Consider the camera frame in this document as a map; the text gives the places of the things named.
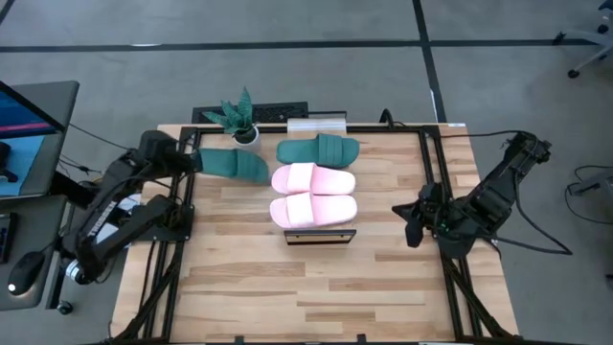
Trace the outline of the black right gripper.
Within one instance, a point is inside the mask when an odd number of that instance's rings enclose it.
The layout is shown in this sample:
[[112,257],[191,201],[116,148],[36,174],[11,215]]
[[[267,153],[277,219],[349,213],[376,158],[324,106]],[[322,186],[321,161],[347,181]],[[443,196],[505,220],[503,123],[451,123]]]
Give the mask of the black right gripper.
[[409,247],[420,246],[425,230],[444,238],[460,238],[463,199],[451,197],[442,183],[424,185],[417,202],[392,207],[392,212],[406,222],[405,236]]

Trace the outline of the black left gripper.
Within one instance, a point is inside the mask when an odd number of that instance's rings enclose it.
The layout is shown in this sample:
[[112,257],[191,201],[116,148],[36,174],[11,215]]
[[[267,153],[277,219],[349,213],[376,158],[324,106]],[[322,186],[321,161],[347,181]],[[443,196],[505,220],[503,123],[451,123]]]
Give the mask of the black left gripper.
[[178,141],[160,130],[147,130],[141,135],[137,158],[150,163],[158,172],[201,173],[199,150],[182,153]]

